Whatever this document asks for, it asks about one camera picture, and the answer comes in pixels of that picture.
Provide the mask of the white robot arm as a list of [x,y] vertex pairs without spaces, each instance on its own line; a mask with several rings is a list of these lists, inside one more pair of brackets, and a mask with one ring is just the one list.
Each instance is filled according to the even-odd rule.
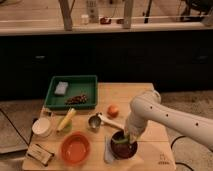
[[145,132],[149,120],[188,136],[213,151],[213,120],[162,105],[156,90],[145,91],[130,102],[124,132],[130,136],[131,142]]

